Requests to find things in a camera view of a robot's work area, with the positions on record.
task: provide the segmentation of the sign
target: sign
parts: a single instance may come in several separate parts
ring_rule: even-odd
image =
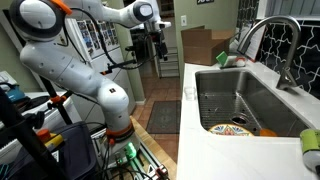
[[[197,4],[205,4],[205,3],[211,3],[214,2],[214,0],[197,0]]]

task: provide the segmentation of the floor mat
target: floor mat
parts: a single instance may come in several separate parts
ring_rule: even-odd
[[[147,125],[149,134],[179,134],[181,101],[155,101]]]

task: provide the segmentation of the cardboard box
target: cardboard box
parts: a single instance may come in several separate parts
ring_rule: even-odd
[[[229,53],[230,39],[234,30],[212,30],[204,26],[182,30],[184,62],[212,66],[216,57],[225,51]]]

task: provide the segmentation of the sink basin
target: sink basin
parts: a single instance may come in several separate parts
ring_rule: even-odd
[[[249,71],[200,71],[195,76],[205,130],[236,124],[255,136],[269,129],[280,137],[299,137],[309,128]]]

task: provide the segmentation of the wooden floor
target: wooden floor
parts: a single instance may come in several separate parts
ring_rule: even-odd
[[[137,106],[132,116],[146,129],[154,101],[181,100],[179,77],[158,78],[153,62],[140,68],[146,97],[144,106]],[[166,153],[177,162],[179,134],[150,134]]]

